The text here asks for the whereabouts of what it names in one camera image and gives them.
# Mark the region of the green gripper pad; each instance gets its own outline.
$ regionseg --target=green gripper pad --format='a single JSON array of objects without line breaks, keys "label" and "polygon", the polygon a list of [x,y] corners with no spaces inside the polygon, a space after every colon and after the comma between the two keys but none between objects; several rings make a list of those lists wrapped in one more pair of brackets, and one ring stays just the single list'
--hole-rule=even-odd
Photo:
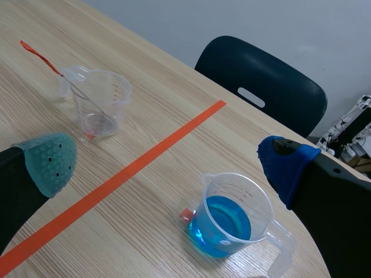
[{"label": "green gripper pad", "polygon": [[18,144],[26,168],[46,197],[54,197],[71,179],[76,165],[76,145],[66,133],[51,133]]}]

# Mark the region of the empty measuring cup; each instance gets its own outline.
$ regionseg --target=empty measuring cup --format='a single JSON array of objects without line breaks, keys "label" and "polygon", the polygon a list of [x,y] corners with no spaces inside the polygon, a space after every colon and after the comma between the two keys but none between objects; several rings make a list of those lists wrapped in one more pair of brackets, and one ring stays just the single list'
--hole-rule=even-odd
[{"label": "empty measuring cup", "polygon": [[223,258],[267,239],[280,250],[268,275],[281,277],[291,266],[295,240],[274,219],[264,191],[234,173],[207,174],[202,182],[203,199],[188,226],[193,242],[205,253]]},{"label": "empty measuring cup", "polygon": [[73,93],[81,130],[90,136],[114,134],[120,128],[124,106],[129,103],[129,81],[114,72],[89,70],[80,65],[62,68],[60,72],[85,94],[60,77],[60,95]]}]

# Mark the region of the water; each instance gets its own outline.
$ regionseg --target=water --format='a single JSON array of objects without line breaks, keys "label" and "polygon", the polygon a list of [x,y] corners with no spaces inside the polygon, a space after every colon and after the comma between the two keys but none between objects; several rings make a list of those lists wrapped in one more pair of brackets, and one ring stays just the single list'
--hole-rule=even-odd
[{"label": "water", "polygon": [[[251,225],[248,216],[234,201],[223,196],[211,196],[206,199],[208,209],[217,224],[230,235],[249,240]],[[224,258],[238,250],[244,244],[230,242],[210,220],[204,205],[200,205],[188,227],[193,242],[205,253]]]}]

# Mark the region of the dark blue chair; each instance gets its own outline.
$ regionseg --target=dark blue chair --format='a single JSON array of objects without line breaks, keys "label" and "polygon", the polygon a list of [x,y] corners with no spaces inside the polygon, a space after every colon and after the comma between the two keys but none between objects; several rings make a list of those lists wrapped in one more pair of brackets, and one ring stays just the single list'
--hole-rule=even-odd
[{"label": "dark blue chair", "polygon": [[[303,137],[313,131],[326,112],[327,96],[315,82],[232,36],[211,41],[195,69]],[[259,107],[242,96],[239,88],[263,100],[265,106]]]}]

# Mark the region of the blue gripper pad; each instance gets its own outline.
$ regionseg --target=blue gripper pad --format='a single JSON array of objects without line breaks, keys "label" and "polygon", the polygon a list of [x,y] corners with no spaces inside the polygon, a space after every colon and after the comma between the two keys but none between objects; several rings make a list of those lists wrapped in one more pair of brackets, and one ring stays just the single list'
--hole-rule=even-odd
[{"label": "blue gripper pad", "polygon": [[77,151],[66,133],[51,133],[13,146],[23,150],[27,171],[46,197],[54,197],[71,179]]},{"label": "blue gripper pad", "polygon": [[305,168],[321,153],[321,150],[301,144],[293,153],[280,155],[274,148],[274,139],[283,139],[283,137],[265,138],[260,143],[257,153],[265,176],[274,185],[279,198],[290,210]]}]

